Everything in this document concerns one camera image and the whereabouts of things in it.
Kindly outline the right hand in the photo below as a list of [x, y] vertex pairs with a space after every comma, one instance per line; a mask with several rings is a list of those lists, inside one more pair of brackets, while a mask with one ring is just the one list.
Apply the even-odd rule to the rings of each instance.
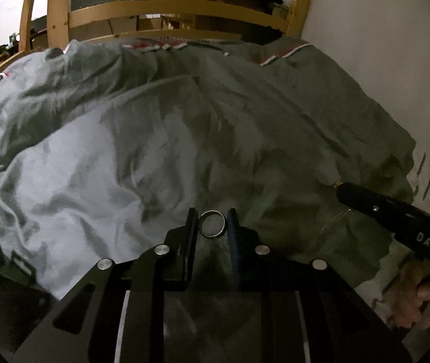
[[391, 319], [399, 328], [410, 329], [420, 325], [430, 329], [430, 283], [424, 283], [425, 264], [421, 260], [412, 260], [405, 264], [399, 278], [388, 293], [387, 300], [391, 307]]

